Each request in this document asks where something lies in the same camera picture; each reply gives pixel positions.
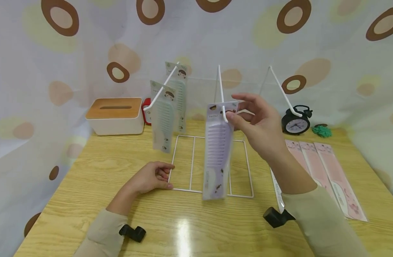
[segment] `wooden lid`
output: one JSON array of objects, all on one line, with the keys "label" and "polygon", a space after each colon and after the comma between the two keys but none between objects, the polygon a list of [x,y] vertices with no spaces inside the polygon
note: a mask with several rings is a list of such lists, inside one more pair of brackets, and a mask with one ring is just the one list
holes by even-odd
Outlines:
[{"label": "wooden lid", "polygon": [[96,119],[132,119],[139,115],[141,98],[99,98],[94,101],[85,118]]}]

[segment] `tissue box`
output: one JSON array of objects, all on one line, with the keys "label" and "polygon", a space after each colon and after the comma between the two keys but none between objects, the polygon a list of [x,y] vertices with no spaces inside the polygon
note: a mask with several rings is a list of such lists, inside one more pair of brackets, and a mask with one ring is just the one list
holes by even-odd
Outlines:
[{"label": "tissue box", "polygon": [[144,128],[141,103],[139,97],[99,98],[85,119],[97,135],[141,134]]}]

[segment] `comb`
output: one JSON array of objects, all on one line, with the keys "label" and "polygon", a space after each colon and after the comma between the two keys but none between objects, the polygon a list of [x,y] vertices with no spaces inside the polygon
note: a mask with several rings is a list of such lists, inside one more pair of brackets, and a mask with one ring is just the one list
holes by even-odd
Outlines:
[{"label": "comb", "polygon": [[186,108],[186,103],[185,103],[185,96],[186,96],[186,86],[182,81],[171,81],[170,86],[172,86],[175,89],[175,92],[177,93],[177,111],[178,114],[180,115],[179,117],[179,124],[178,124],[178,130],[180,132],[185,131],[185,121],[184,121],[184,116],[185,116],[185,108]]},{"label": "comb", "polygon": [[162,151],[170,152],[170,140],[173,134],[173,120],[174,120],[174,110],[171,103],[166,102],[164,100],[157,100],[155,103],[155,107],[157,108],[157,124],[159,129],[164,136],[164,141],[162,143]]},{"label": "comb", "polygon": [[205,185],[208,195],[205,199],[218,199],[226,195],[224,167],[228,162],[232,131],[228,124],[208,127],[205,135]]}]

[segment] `wooden table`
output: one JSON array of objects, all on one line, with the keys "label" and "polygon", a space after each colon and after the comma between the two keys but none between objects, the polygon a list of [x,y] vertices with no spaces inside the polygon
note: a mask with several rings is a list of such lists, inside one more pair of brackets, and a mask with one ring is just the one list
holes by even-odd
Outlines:
[{"label": "wooden table", "polygon": [[[188,134],[204,136],[204,123],[191,121]],[[333,146],[369,222],[349,220],[372,256],[393,256],[393,197],[342,130],[323,139],[308,131],[286,136]],[[82,154],[43,210],[15,257],[72,256],[97,213],[146,162],[171,162],[172,154],[152,150],[151,129],[142,135],[92,135]],[[188,188],[192,138],[180,138],[172,183]],[[196,139],[192,189],[202,189],[204,140]],[[312,256],[295,222],[273,229],[262,218],[277,208],[269,166],[247,144],[255,197],[202,201],[201,194],[155,190],[142,195],[129,216],[146,231],[142,243],[124,243],[120,256]],[[249,195],[243,143],[235,143],[232,191]]]}]

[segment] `pink packaged comb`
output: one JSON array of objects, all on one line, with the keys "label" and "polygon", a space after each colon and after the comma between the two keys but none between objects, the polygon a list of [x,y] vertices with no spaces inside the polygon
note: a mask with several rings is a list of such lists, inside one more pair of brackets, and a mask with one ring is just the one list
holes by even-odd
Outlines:
[{"label": "pink packaged comb", "polygon": [[299,142],[292,140],[285,140],[286,147],[289,152],[295,157],[295,159],[299,162],[299,164],[306,170],[308,174],[310,174],[308,165],[305,161],[305,157],[303,156],[302,150],[299,146]]},{"label": "pink packaged comb", "polygon": [[308,172],[315,180],[315,182],[326,189],[332,199],[337,202],[335,194],[332,190],[331,183],[325,172],[325,168],[321,159],[319,158],[318,152],[315,149],[313,143],[299,142],[300,148],[303,153],[303,157],[308,166]]},{"label": "pink packaged comb", "polygon": [[222,106],[226,111],[238,109],[237,102],[208,105],[205,124],[203,200],[225,198],[227,195],[234,127],[224,121]]},{"label": "pink packaged comb", "polygon": [[356,220],[368,221],[332,147],[322,143],[314,144],[331,181],[339,206],[345,216]]}]

